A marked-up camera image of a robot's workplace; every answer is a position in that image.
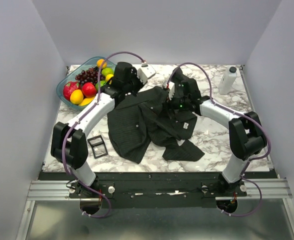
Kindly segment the black pinstriped shirt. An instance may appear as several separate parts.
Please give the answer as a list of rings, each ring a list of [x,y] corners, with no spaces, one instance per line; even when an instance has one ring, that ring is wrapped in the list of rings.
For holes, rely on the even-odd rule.
[[[108,136],[116,153],[139,164],[150,143],[164,147],[166,161],[196,162],[204,152],[190,142],[197,117],[189,109],[166,106],[159,86],[125,99],[107,115]]]

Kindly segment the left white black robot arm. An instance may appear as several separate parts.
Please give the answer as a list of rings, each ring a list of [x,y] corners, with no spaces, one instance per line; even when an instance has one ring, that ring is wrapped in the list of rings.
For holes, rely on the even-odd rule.
[[[101,86],[94,100],[76,117],[67,123],[58,122],[53,128],[50,154],[63,164],[68,174],[82,183],[80,191],[88,198],[94,197],[98,191],[94,182],[96,174],[87,162],[88,135],[127,94],[135,96],[143,88],[149,79],[147,68],[146,63],[135,68],[128,62],[118,62],[114,76]]]

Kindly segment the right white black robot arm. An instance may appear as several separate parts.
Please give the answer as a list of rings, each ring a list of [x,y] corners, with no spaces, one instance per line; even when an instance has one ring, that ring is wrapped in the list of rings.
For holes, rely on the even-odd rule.
[[[258,115],[253,111],[236,111],[215,102],[210,96],[201,96],[193,79],[182,81],[177,88],[173,82],[164,81],[161,88],[168,92],[167,102],[171,109],[190,110],[228,129],[231,156],[220,174],[217,191],[223,196],[230,195],[235,190],[235,183],[241,180],[249,163],[255,159],[252,156],[270,146]],[[176,89],[180,94],[174,96]]]

